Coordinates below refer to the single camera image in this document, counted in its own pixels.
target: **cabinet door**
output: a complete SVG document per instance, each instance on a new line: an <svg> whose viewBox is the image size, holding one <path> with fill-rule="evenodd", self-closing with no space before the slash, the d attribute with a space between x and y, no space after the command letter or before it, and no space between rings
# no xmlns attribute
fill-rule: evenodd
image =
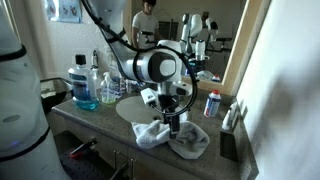
<svg viewBox="0 0 320 180"><path fill-rule="evenodd" d="M136 180L200 180L200 178L197 178L181 169L166 164L133 148L128 148L128 157L135 160L133 163L133 178Z"/></svg>
<svg viewBox="0 0 320 180"><path fill-rule="evenodd" d="M82 142L96 138L98 143L94 148L99 152L99 156L113 168L115 168L115 159L117 159L117 168L127 162L128 148L126 145L71 120L66 119L65 125L66 129L71 131Z"/></svg>

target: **mirror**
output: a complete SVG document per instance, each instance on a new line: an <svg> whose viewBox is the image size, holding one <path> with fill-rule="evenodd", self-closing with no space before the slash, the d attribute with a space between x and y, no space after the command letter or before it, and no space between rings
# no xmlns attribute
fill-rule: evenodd
<svg viewBox="0 0 320 180"><path fill-rule="evenodd" d="M179 38L181 37L182 15L186 12L202 15L204 11L208 11L209 17L214 20L219 27L219 36L231 36L232 40L226 43L228 43L228 47L232 47L232 51L228 54L216 54L216 56L220 56L220 61L222 61L225 66L224 68L221 68L221 70L218 70L219 74L223 74L221 83L202 80L198 83L198 87L200 89L208 91L211 91L212 89L218 89L222 94L235 95L240 85L240 81L244 75L244 71L249 57L252 53L255 40L258 36L258 33L252 32L253 30L256 32L260 30L264 15L267 12L265 9L269 5L270 0L238 0L232 2L228 1L226 5L224 5L224 0L206 0L208 3L215 2L215 5L208 5L206 3L203 3L205 1L201 1L200 4L195 5L194 3L192 3L194 1L189 1L189 3L187 3L187 0L184 1L183 5L180 3L176 3L175 5L175 3L170 0L158 0L153 14L156 15L161 22L170 22L172 19L173 22L177 22L178 28L176 38L177 40L179 40ZM140 0L131 0L128 4L130 4L129 6L127 6L127 10L129 10L129 12L124 12L124 17L126 18L125 22L127 22L125 24L125 28L127 29L129 34L129 32L131 32L129 30L131 30L132 18L137 12L141 11L142 6ZM236 15L233 15L233 13L231 13L231 9L236 9L235 7L237 7L236 13L234 13ZM190 78L183 77L183 81L190 82Z"/></svg>

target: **man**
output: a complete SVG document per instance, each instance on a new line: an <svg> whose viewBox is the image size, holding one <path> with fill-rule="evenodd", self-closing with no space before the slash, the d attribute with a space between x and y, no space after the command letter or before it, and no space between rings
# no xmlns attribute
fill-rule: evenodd
<svg viewBox="0 0 320 180"><path fill-rule="evenodd" d="M162 36L159 33L158 18L152 15L157 0L142 0L143 10L133 17L132 44L135 48L146 49L155 46Z"/></svg>

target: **countertop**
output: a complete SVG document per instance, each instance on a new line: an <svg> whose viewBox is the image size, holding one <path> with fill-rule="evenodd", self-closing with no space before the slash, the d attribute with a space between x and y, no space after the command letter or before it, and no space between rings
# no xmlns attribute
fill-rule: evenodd
<svg viewBox="0 0 320 180"><path fill-rule="evenodd" d="M116 112L116 104L129 95L124 95L112 105L100 103L99 108L95 111L80 109L74 105L72 100L53 107L52 111L200 179L240 179L239 164L220 156L222 119L207 118L203 115L207 96L206 93L198 93L191 111L188 112L188 120L201 127L210 137L210 144L197 160L183 159L171 150L167 143L152 149L141 149L137 146L131 123L122 119ZM221 104L219 111L226 112L228 107Z"/></svg>

